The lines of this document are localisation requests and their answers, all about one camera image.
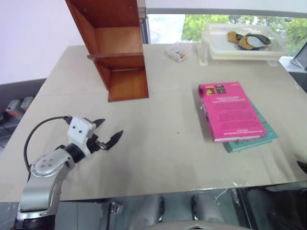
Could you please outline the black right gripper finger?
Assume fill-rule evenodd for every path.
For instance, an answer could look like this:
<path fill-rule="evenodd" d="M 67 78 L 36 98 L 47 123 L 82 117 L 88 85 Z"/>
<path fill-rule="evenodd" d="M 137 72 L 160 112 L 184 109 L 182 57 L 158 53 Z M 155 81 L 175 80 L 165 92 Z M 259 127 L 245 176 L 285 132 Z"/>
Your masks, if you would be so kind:
<path fill-rule="evenodd" d="M 301 162 L 301 161 L 296 161 L 298 166 L 301 168 L 301 170 L 307 174 L 307 163 Z"/>

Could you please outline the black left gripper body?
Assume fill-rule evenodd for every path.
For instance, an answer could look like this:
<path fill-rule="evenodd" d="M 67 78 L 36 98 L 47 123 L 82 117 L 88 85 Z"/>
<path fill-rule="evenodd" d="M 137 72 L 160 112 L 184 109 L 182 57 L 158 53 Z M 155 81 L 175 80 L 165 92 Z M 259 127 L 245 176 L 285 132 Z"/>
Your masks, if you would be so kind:
<path fill-rule="evenodd" d="M 87 140 L 86 145 L 91 154 L 99 150 L 106 150 L 106 144 L 100 142 L 96 134 L 93 134 L 92 137 Z"/>

